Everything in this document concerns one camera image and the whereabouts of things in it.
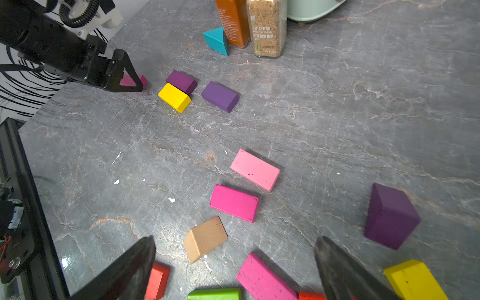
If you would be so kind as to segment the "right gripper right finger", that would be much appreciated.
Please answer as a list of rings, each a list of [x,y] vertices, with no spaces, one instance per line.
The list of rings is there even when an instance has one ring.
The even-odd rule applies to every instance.
[[[318,237],[314,255],[327,299],[398,300],[400,298],[330,238]]]

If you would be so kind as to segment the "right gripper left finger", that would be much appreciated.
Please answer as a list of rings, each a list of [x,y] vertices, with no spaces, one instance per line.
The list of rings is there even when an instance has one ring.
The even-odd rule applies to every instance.
[[[156,258],[153,236],[143,237],[72,300],[143,300]]]

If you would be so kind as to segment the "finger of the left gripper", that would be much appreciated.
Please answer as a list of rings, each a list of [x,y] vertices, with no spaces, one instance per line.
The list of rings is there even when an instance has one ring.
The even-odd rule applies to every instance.
[[[125,74],[129,75],[134,81],[134,86],[121,85]],[[108,64],[106,75],[106,91],[112,93],[140,93],[144,89],[144,84],[137,75],[130,57],[125,50],[114,50],[112,59]]]

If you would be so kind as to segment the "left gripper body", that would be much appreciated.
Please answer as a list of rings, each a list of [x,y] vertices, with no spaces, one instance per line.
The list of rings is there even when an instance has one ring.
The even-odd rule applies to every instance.
[[[118,90],[118,83],[113,81],[117,47],[98,36],[89,35],[84,42],[86,54],[76,69],[76,81],[103,90]]]

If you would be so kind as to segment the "light pink block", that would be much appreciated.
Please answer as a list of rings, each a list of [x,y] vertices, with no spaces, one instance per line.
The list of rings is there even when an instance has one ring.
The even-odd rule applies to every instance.
[[[232,162],[231,169],[269,193],[280,176],[277,167],[242,149]]]

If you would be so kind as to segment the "beige spice jar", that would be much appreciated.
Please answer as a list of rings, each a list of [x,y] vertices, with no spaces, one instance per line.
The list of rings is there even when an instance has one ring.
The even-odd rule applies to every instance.
[[[287,40],[288,2],[247,1],[253,51],[257,57],[279,58]]]

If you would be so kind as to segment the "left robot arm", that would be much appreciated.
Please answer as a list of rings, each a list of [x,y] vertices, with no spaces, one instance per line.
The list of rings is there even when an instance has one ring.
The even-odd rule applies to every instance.
[[[107,43],[91,35],[123,22],[113,1],[1,1],[1,44],[62,79],[112,93],[140,93],[139,77],[127,52],[106,57]]]

